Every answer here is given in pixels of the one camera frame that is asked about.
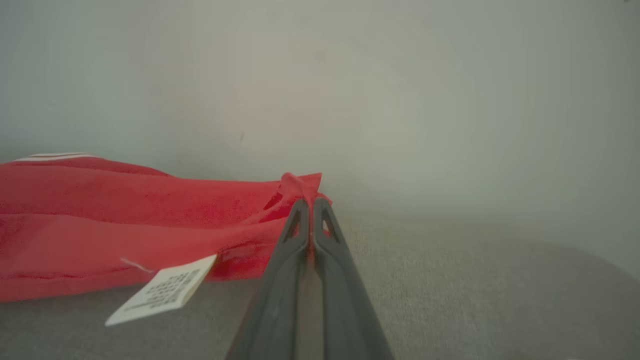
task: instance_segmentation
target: gray surface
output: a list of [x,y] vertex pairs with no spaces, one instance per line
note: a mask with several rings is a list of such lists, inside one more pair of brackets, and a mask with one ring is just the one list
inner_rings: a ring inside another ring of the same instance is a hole
[[[398,359],[639,359],[640,285],[548,243],[341,220]],[[317,278],[303,283],[304,359],[321,358]],[[184,309],[114,328],[140,287],[0,304],[1,359],[221,359],[255,281],[205,283]]]

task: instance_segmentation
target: red cloth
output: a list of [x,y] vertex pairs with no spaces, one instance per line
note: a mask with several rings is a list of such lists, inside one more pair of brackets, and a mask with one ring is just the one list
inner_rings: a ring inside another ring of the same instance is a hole
[[322,196],[320,179],[181,179],[101,158],[2,164],[0,301],[147,282],[211,254],[208,280],[258,277],[294,202]]

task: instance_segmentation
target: clothing tag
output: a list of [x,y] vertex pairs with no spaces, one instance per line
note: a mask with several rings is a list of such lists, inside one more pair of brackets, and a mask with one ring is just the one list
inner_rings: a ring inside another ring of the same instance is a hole
[[120,306],[104,325],[111,326],[181,308],[207,275],[216,256],[207,256],[192,263],[158,271],[156,276]]

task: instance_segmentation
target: white wall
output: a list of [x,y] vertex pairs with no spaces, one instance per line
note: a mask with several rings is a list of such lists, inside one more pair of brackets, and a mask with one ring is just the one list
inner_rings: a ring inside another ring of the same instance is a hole
[[0,160],[324,172],[640,277],[640,1],[2,1],[0,51]]

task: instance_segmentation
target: white stripe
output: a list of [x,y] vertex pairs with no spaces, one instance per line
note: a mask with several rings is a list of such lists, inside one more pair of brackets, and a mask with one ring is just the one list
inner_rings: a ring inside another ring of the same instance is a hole
[[89,155],[89,154],[78,154],[78,155],[67,155],[67,156],[53,156],[50,158],[22,158],[14,161],[52,161],[52,160],[64,160],[64,159],[74,159],[74,158],[97,158],[98,156]]
[[146,271],[146,272],[154,272],[153,270],[149,270],[148,268],[145,268],[144,266],[142,266],[142,265],[140,265],[140,264],[134,263],[134,262],[133,262],[133,261],[131,261],[131,260],[127,260],[127,259],[125,259],[125,258],[120,258],[120,260],[121,260],[123,263],[125,263],[125,264],[129,264],[129,265],[133,265],[133,266],[135,266],[136,268],[139,268],[139,269],[140,269],[140,270],[142,270],[142,271]]
[[80,155],[80,154],[86,154],[86,153],[82,151],[74,151],[74,152],[58,152],[58,153],[52,153],[52,154],[34,154],[31,156],[63,156],[63,155]]

